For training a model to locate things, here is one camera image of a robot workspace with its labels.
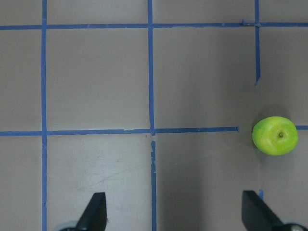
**blue grid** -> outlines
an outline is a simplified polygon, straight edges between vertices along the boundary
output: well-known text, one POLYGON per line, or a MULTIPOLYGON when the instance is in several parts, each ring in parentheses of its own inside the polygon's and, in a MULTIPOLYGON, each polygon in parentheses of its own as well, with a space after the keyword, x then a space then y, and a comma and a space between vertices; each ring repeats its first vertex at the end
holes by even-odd
MULTIPOLYGON (((42 0, 42 25, 18 25, 0 26, 0 30, 41 30, 41 114, 42 131, 0 131, 0 136, 41 136, 42 137, 42 231, 47 230, 47 137, 51 135, 87 135, 87 134, 152 134, 157 133, 191 133, 191 132, 239 132, 238 127, 217 128, 155 128, 154 124, 154 70, 153 70, 153 29, 174 27, 255 27, 256 45, 256 82, 261 78, 260 66, 260 40, 259 29, 261 27, 308 27, 308 23, 262 23, 259 21, 259 0, 255 0, 255 22, 248 23, 195 23, 195 24, 155 24, 153 23, 152 0, 148 0, 147 24, 78 24, 78 25, 48 25, 47 24, 47 0, 42 0), (82 28, 148 28, 149 48, 149 129, 105 129, 105 130, 47 130, 47 106, 46 106, 46 32, 49 29, 82 29, 82 28)), ((308 126, 296 126, 298 130, 308 130, 308 126)), ((156 231, 156 165, 155 165, 155 141, 151 143, 151 181, 152 181, 152 231, 156 231)), ((264 192, 259 190, 263 199, 264 192)))

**apple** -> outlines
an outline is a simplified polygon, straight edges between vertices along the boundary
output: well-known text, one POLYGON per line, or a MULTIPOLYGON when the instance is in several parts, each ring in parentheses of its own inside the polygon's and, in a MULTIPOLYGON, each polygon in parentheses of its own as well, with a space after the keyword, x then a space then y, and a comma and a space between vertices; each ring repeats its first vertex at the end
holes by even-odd
POLYGON ((252 139, 256 147, 265 154, 283 155, 296 147, 298 133, 289 119, 271 116, 254 126, 252 139))

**metal screw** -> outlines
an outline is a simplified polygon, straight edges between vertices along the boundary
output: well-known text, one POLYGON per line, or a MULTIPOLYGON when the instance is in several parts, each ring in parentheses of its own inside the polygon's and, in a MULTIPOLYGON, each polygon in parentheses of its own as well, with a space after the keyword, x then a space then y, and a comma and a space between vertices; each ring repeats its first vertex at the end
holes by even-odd
POLYGON ((291 231, 304 231, 304 229, 298 225, 292 225, 291 231))

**floor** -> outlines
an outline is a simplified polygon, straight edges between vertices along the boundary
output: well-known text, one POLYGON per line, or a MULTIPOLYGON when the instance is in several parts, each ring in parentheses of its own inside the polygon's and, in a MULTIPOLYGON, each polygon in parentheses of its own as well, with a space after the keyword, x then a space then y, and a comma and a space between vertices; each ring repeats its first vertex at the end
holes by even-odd
POLYGON ((3 0, 0 230, 244 230, 243 190, 308 224, 308 2, 3 0), (284 116, 294 151, 253 145, 284 116))

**green fruit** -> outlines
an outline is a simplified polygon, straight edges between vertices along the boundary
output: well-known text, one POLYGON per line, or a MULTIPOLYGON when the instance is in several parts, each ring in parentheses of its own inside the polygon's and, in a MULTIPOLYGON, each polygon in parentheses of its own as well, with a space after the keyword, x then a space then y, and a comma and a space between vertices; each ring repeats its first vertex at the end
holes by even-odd
POLYGON ((272 116, 254 126, 252 139, 260 151, 269 155, 283 155, 296 147, 298 133, 287 118, 272 116))

